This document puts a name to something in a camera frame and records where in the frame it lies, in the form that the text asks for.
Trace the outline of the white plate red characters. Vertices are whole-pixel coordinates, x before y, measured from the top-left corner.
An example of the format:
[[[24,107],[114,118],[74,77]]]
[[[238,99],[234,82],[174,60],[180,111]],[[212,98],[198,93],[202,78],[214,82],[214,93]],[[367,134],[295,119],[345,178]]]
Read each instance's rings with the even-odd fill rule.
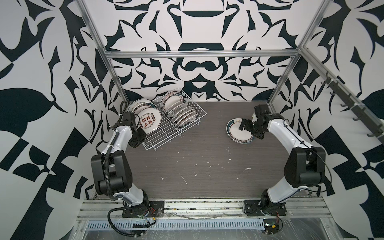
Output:
[[[156,107],[146,107],[145,109],[133,111],[135,115],[134,126],[141,128],[147,135],[160,127],[162,121],[161,112]]]

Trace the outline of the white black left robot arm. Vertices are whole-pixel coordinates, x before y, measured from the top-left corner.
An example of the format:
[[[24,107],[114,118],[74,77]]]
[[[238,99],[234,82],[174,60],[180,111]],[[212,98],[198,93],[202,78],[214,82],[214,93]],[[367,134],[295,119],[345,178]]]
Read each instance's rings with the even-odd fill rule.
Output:
[[[105,195],[111,201],[122,200],[128,208],[139,211],[150,204],[145,191],[133,183],[125,150],[138,147],[147,134],[138,127],[135,114],[127,108],[128,103],[123,101],[119,119],[111,126],[113,136],[107,147],[91,158],[91,167],[98,195]]]

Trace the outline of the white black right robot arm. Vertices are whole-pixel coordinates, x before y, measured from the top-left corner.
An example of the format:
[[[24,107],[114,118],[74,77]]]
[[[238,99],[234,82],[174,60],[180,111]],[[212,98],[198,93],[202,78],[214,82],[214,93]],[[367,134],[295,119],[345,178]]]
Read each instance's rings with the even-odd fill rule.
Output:
[[[245,201],[248,216],[285,215],[286,201],[296,193],[321,184],[326,179],[326,153],[305,141],[280,114],[274,114],[267,105],[257,105],[252,119],[242,119],[239,129],[262,140],[265,132],[273,134],[287,150],[289,157],[283,178],[264,190],[258,203]]]

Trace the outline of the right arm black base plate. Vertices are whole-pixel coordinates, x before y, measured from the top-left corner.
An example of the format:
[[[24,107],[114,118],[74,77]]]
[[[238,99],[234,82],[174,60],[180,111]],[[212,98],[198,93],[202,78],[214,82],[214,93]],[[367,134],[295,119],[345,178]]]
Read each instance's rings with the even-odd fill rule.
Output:
[[[286,216],[287,209],[283,203],[262,203],[261,200],[245,200],[243,212],[249,217]]]

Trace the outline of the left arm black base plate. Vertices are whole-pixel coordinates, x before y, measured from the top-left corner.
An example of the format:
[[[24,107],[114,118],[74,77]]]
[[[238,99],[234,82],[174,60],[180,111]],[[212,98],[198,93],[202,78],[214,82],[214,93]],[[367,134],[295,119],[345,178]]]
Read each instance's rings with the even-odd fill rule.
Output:
[[[123,210],[123,218],[135,218],[138,216],[145,216],[147,218],[157,217],[164,212],[164,201],[149,201],[142,203],[138,206],[129,207],[124,203],[125,209]]]

